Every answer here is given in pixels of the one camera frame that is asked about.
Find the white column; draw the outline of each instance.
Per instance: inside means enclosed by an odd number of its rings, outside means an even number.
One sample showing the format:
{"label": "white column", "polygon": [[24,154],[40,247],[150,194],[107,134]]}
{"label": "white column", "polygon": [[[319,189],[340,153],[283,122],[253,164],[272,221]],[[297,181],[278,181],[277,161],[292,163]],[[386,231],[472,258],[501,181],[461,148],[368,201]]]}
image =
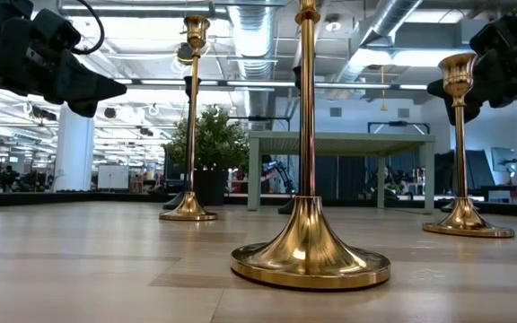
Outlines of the white column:
{"label": "white column", "polygon": [[61,107],[54,191],[91,189],[94,133],[92,118]]}

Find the plant pot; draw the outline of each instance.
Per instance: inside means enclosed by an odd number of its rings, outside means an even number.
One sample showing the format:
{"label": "plant pot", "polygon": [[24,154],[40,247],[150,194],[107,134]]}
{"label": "plant pot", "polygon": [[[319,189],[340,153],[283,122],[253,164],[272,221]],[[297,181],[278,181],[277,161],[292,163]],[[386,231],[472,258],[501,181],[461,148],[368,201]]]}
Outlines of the plant pot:
{"label": "plant pot", "polygon": [[195,170],[195,194],[201,205],[223,205],[229,173],[223,170]]}

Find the air duct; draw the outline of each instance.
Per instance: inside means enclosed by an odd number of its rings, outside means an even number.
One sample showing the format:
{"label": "air duct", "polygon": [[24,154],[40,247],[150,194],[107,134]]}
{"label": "air duct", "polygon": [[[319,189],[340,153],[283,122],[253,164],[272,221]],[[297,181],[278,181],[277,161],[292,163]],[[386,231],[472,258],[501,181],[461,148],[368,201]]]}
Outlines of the air duct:
{"label": "air duct", "polygon": [[393,35],[421,3],[422,0],[381,0],[362,45]]}
{"label": "air duct", "polygon": [[[402,26],[408,16],[422,3],[422,0],[381,0],[376,6],[376,12],[370,20],[356,24],[352,38],[349,40],[349,61],[338,73],[334,82],[354,82],[365,66],[356,65],[355,53],[361,45],[368,44],[380,38],[393,37],[393,34]],[[328,91],[331,98],[344,98],[350,92]]]}
{"label": "air duct", "polygon": [[[232,40],[240,57],[271,57],[274,50],[274,21],[276,8],[267,6],[233,6],[228,8],[232,22]],[[239,61],[243,80],[269,80],[273,73],[273,62]],[[271,92],[248,92],[249,115],[270,116],[274,106],[269,105]],[[250,123],[254,130],[265,125]]]}

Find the brass candle holder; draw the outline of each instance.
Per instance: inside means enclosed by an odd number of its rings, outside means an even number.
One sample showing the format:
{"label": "brass candle holder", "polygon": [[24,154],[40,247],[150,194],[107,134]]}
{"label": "brass candle holder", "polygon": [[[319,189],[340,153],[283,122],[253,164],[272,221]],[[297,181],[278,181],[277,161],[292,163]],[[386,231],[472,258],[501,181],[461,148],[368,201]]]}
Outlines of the brass candle holder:
{"label": "brass candle holder", "polygon": [[[293,67],[294,86],[298,89],[299,96],[301,95],[301,70],[302,70],[302,67],[299,65],[296,67]],[[294,209],[294,196],[291,197],[290,201],[288,201],[285,205],[281,206],[278,209],[278,213],[290,215],[293,213],[293,209]]]}
{"label": "brass candle holder", "polygon": [[193,175],[195,171],[195,127],[197,125],[197,94],[198,94],[198,60],[200,50],[206,44],[206,30],[210,22],[202,16],[192,15],[185,18],[187,27],[187,42],[193,48],[193,65],[191,80],[190,105],[188,107],[187,126],[187,166],[185,173],[185,193],[182,201],[174,210],[161,213],[160,220],[172,221],[209,221],[216,220],[216,214],[205,211],[197,201],[194,189]]}
{"label": "brass candle holder", "polygon": [[234,250],[231,269],[263,284],[309,290],[368,287],[390,278],[390,261],[348,247],[329,228],[314,185],[314,24],[315,0],[302,0],[296,22],[302,27],[301,188],[283,231],[269,243]]}
{"label": "brass candle holder", "polygon": [[466,148],[464,139],[464,98],[474,83],[472,69],[476,54],[458,54],[445,58],[438,67],[443,72],[444,90],[453,97],[452,107],[456,115],[456,176],[458,196],[452,204],[451,213],[438,223],[425,223],[429,232],[468,237],[512,238],[513,230],[499,228],[486,222],[468,198],[466,182]]}

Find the potted plant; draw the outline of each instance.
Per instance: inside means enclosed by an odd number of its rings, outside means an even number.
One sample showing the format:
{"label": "potted plant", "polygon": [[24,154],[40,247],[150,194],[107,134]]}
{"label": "potted plant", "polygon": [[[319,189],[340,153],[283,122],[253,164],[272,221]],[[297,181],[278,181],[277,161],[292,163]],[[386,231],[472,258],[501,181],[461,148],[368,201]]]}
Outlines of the potted plant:
{"label": "potted plant", "polygon": [[[165,152],[184,167],[187,150],[187,120],[176,124]],[[197,118],[195,130],[195,192],[203,205],[222,205],[228,170],[246,169],[249,162],[248,133],[239,122],[230,122],[228,112],[207,107]]]}

